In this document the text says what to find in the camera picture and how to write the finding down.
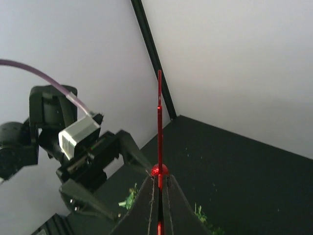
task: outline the red ball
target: red ball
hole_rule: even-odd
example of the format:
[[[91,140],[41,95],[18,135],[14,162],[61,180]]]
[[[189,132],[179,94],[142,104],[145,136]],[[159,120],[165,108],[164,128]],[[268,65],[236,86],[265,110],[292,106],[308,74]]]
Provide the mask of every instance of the red ball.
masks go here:
[[[169,171],[168,171],[168,168],[166,167],[166,165],[162,164],[163,166],[163,172],[162,172],[162,175],[169,175]],[[158,175],[158,164],[155,164],[153,167],[152,167],[152,170],[151,170],[151,175],[152,176],[155,176],[155,175]]]

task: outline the white wall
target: white wall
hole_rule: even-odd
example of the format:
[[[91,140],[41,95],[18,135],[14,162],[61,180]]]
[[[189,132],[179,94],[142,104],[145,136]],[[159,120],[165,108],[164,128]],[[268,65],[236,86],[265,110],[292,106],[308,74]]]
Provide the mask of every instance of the white wall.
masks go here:
[[[178,114],[313,158],[313,2],[143,0]]]
[[[0,1],[0,22],[0,58],[76,87],[105,114],[102,131],[124,129],[140,147],[157,133],[157,81],[130,1]],[[8,67],[0,67],[0,78],[0,123],[23,122],[30,89],[46,83]],[[54,213],[67,213],[58,167],[41,151],[38,166],[0,186],[1,235],[30,234]]]

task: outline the black tabletop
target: black tabletop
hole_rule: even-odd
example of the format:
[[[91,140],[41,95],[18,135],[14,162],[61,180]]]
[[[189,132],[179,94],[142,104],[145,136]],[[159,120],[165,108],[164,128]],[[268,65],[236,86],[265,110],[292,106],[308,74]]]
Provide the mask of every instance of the black tabletop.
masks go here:
[[[142,151],[157,163],[156,138]],[[180,116],[164,128],[164,163],[190,205],[201,205],[227,235],[313,234],[313,160]],[[125,214],[118,202],[144,178],[123,166],[96,196]],[[114,227],[74,214],[68,221],[76,235]]]

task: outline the purple cable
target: purple cable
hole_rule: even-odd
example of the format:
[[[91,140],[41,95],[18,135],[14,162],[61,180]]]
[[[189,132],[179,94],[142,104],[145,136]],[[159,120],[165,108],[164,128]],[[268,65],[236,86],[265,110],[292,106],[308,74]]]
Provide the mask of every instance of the purple cable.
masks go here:
[[[53,78],[49,77],[47,74],[39,71],[38,69],[35,69],[34,67],[31,67],[29,65],[16,62],[13,60],[3,60],[0,59],[0,66],[11,66],[15,68],[19,68],[22,70],[26,70],[28,72],[31,72],[44,80],[46,80],[48,83],[50,83],[53,87],[58,89],[62,94],[66,96],[66,98],[71,101],[77,108],[80,108],[83,110],[87,115],[91,116],[93,113],[91,110],[88,109],[88,107],[79,99],[77,96],[75,96],[72,92],[69,92],[66,88],[64,88],[61,84],[59,84],[57,81],[55,81]]]

